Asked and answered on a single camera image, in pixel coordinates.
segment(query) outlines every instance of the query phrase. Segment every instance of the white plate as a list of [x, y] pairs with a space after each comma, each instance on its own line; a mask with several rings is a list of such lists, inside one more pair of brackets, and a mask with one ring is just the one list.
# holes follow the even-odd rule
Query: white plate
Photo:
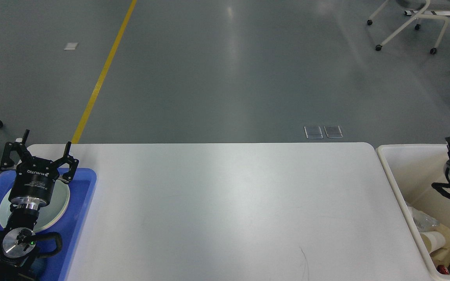
[[[8, 190], [0, 204], [0, 224], [3, 228], [6, 227], [9, 215], [11, 215], [9, 210], [10, 202], [8, 201], [10, 192], [11, 190]], [[70, 190], [68, 185], [57, 180], [53, 189], [52, 201], [48, 206], [39, 210], [39, 217], [37, 217], [38, 221], [34, 226], [34, 232], [38, 233], [55, 224], [67, 210], [69, 199]]]

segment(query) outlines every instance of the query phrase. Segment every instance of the yellow floor line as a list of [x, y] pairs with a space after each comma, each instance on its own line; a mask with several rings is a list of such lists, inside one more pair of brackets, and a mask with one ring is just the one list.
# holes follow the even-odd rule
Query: yellow floor line
[[136, 4], [136, 0], [132, 0], [130, 8], [128, 9], [128, 12], [126, 13], [125, 20], [123, 21], [123, 24], [121, 25], [121, 28], [119, 29], [118, 36], [116, 37], [116, 40], [114, 41], [114, 44], [112, 45], [109, 56], [107, 57], [107, 60], [105, 61], [105, 64], [102, 69], [102, 72], [100, 73], [100, 76], [98, 77], [98, 81], [96, 82], [95, 88], [93, 89], [93, 93], [91, 93], [88, 104], [86, 105], [86, 109], [82, 113], [81, 120], [79, 121], [79, 124], [77, 125], [77, 128], [74, 132], [74, 136], [72, 137], [73, 144], [77, 144], [79, 142], [79, 139], [81, 138], [82, 131], [84, 130], [84, 127], [86, 126], [86, 122], [88, 122], [89, 114], [91, 113], [91, 110], [93, 109], [93, 106], [95, 105], [96, 98], [98, 97], [98, 93], [100, 92], [102, 84], [104, 83], [105, 76], [107, 76], [107, 72], [109, 71], [109, 68], [111, 67], [111, 63], [112, 63], [112, 60], [114, 59], [114, 55], [116, 55], [116, 51], [118, 50], [119, 42], [121, 42], [121, 38], [123, 37], [123, 34], [125, 33], [126, 25], [128, 24], [128, 21], [130, 21], [130, 17], [133, 12], [135, 4]]

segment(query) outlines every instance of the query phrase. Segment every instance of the white chair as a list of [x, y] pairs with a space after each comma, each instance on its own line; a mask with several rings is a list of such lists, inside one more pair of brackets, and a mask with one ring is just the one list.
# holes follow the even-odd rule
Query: white chair
[[[404, 9], [411, 11], [412, 15], [409, 20], [407, 20], [402, 26], [400, 26], [397, 30], [395, 30], [388, 38], [386, 38], [379, 45], [376, 45], [375, 49], [377, 51], [381, 50], [383, 46], [388, 43], [392, 38], [394, 38], [399, 32], [401, 32], [405, 27], [407, 27], [410, 23], [415, 20], [421, 20], [422, 18], [431, 18], [433, 20], [443, 20], [444, 24], [437, 38], [435, 46], [430, 50], [430, 53], [434, 55], [437, 53], [437, 47], [441, 43], [443, 34], [447, 25], [449, 23], [449, 19], [447, 16], [440, 16], [435, 14], [436, 11], [450, 11], [450, 0], [396, 0], [397, 3], [402, 6]], [[368, 25], [373, 24], [373, 18], [390, 2], [390, 0], [386, 0], [368, 19]], [[419, 30], [421, 28], [421, 23], [418, 22], [414, 27], [415, 30]]]

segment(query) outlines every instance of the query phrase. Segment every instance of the red object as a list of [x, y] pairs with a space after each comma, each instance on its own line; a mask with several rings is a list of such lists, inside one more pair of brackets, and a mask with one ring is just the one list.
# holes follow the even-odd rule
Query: red object
[[437, 271], [440, 272], [441, 274], [449, 275], [449, 271], [448, 271], [447, 268], [445, 268], [445, 266], [443, 266], [443, 265], [439, 265], [439, 266], [437, 267]]

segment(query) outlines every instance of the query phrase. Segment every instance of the metal bar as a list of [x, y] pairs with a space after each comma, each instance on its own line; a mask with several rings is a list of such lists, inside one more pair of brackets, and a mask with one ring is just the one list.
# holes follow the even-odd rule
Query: metal bar
[[[439, 16], [450, 16], [450, 11], [434, 11], [435, 14], [438, 14]], [[404, 11], [404, 14], [406, 16], [412, 16], [413, 14], [417, 14], [418, 11]], [[432, 11], [425, 11], [424, 14], [433, 14]]]

